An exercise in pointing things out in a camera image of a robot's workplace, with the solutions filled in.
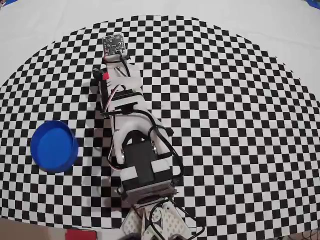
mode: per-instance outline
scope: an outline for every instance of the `white cable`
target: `white cable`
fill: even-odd
[[[110,168],[112,168],[112,169],[115,170],[115,171],[120,171],[120,170],[121,170],[120,168],[116,168],[115,166],[112,166],[112,165],[110,164],[110,163],[111,163],[110,157],[111,157],[111,152],[112,152],[112,149],[113,149],[113,148],[114,148],[114,141],[111,140],[111,146],[110,146],[110,151],[109,151],[107,160],[108,160],[108,163],[109,163]]]
[[[109,107],[109,105],[110,105],[110,103],[111,103],[112,98],[114,97],[114,95],[115,95],[116,92],[117,92],[117,89],[118,89],[120,86],[121,86],[121,85],[118,84],[118,85],[115,86],[115,88],[112,90],[112,92],[111,92],[111,94],[110,94],[110,97],[109,97],[108,101],[106,102],[106,105],[105,105],[105,108],[104,108],[104,112],[107,111],[107,109],[108,109],[108,107]]]

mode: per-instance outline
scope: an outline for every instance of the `white background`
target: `white background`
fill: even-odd
[[[195,17],[241,35],[320,99],[320,10],[302,0],[18,0],[0,10],[0,85],[54,40],[134,15]]]

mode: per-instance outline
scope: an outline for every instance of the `checkerboard mat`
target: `checkerboard mat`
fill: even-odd
[[[174,130],[185,166],[174,199],[206,225],[203,238],[261,240],[318,227],[315,96],[239,35],[195,18],[152,15],[74,31],[35,53],[0,88],[2,218],[121,226],[130,206],[105,159],[110,120],[100,115],[91,72],[101,67],[101,38],[113,33],[124,34],[148,108]],[[48,120],[68,124],[79,143],[64,173],[42,171],[30,154],[35,129]]]

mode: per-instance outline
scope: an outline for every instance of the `blue container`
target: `blue container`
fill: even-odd
[[[52,120],[39,126],[31,139],[31,156],[44,171],[61,173],[68,170],[78,156],[78,142],[68,125]]]
[[[306,0],[307,3],[316,9],[320,9],[320,1],[319,0]]]

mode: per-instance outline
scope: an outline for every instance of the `robotic arm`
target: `robotic arm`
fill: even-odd
[[[111,120],[112,140],[107,160],[111,168],[120,171],[118,194],[133,207],[121,228],[129,236],[134,232],[132,224],[140,221],[138,232],[142,240],[191,240],[205,228],[191,236],[172,200],[177,192],[175,182],[184,174],[182,160],[169,142],[173,130],[164,127],[148,111],[140,71],[127,64],[122,34],[103,38],[102,45],[102,63],[106,68],[95,68],[92,73],[98,81],[101,114]],[[116,158],[113,162],[112,148]],[[171,156],[179,163],[178,175],[173,175],[168,163]]]
[[[169,142],[172,129],[147,109],[140,71],[127,65],[122,35],[103,38],[102,42],[106,69],[92,72],[98,80],[102,114],[111,120],[116,162],[109,163],[120,171],[118,193],[122,199],[140,208],[175,194],[174,181],[183,175],[183,165]],[[172,173],[167,160],[170,156],[181,162],[179,175]]]

